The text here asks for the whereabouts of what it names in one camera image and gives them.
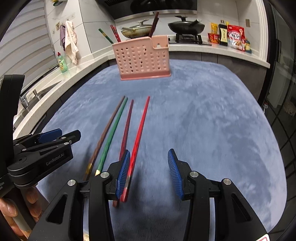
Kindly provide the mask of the person's left hand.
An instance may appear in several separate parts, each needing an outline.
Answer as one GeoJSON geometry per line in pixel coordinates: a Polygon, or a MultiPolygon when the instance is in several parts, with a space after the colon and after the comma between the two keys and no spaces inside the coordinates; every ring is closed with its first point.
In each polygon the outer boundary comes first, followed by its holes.
{"type": "Polygon", "coordinates": [[[36,185],[26,189],[1,186],[1,212],[18,237],[28,239],[43,214],[43,200],[36,185]]]}

